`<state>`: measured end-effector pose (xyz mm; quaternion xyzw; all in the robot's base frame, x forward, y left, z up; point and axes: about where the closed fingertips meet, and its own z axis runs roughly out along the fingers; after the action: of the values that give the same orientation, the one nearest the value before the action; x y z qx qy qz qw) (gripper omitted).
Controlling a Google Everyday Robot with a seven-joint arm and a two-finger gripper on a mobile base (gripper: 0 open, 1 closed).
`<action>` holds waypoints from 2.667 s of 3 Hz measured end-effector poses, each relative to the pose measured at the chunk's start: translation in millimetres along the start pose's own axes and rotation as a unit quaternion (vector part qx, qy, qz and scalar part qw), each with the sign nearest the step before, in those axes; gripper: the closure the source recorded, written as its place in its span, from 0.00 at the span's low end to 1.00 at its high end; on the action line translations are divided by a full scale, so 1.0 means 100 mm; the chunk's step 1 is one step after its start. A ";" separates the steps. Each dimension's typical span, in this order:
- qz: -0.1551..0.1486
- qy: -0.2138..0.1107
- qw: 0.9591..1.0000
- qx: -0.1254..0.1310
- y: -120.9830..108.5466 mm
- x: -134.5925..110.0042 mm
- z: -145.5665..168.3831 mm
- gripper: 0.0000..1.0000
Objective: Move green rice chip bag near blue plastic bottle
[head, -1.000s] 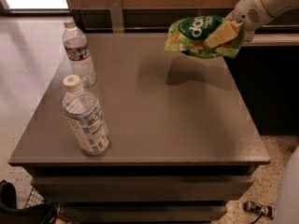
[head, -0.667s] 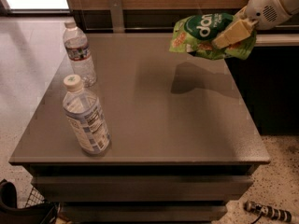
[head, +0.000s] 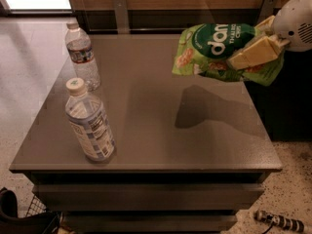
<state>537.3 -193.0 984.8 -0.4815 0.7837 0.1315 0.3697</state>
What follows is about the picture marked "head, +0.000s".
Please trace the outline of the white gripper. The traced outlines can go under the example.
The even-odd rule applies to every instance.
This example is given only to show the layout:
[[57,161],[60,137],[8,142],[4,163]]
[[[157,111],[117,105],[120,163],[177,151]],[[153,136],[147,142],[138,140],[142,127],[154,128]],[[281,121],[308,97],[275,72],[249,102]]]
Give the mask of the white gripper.
[[235,70],[258,66],[279,57],[288,46],[291,52],[312,49],[312,0],[290,0],[277,15],[270,16],[255,26],[259,31],[277,35],[255,38],[236,51],[227,63]]

